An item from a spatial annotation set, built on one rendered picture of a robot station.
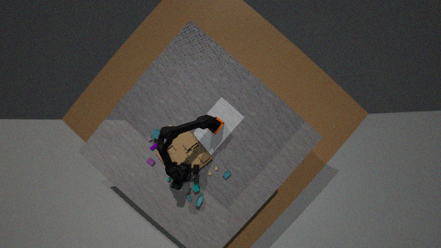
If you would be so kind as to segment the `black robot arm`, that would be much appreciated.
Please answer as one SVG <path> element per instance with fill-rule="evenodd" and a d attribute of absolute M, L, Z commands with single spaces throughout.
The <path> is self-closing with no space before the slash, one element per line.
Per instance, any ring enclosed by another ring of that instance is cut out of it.
<path fill-rule="evenodd" d="M 177 136 L 181 133 L 194 130 L 198 127 L 203 130 L 210 127 L 212 130 L 216 131 L 220 125 L 221 122 L 218 121 L 215 117 L 210 115 L 204 115 L 198 117 L 195 121 L 191 121 L 189 123 L 185 123 L 178 126 L 163 127 L 160 130 L 160 134 L 158 137 L 157 151 L 159 152 L 159 155 L 166 166 L 165 167 L 166 174 L 173 179 L 173 183 L 171 185 L 172 189 L 180 191 L 183 183 L 190 180 L 190 176 L 188 176 L 189 171 L 187 172 L 187 169 L 183 166 L 180 166 L 178 169 L 173 164 L 171 157 L 168 153 L 168 148 L 170 144 L 172 144 L 173 139 L 177 138 Z M 167 139 L 166 143 L 164 143 L 164 139 Z"/>

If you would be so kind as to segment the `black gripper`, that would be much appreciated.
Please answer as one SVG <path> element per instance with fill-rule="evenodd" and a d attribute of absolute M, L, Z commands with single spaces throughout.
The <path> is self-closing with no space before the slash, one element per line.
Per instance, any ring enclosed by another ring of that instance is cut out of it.
<path fill-rule="evenodd" d="M 177 163 L 176 162 L 173 162 L 173 164 L 177 167 L 177 168 L 179 168 L 180 166 L 183 166 L 183 167 L 185 167 L 186 169 L 187 169 L 187 172 L 189 171 L 189 172 L 192 172 L 192 174 L 198 174 L 199 173 L 199 165 L 193 165 L 193 168 L 191 168 L 191 164 L 185 164 L 185 163 L 180 163 L 180 166 L 179 165 L 177 165 Z"/>

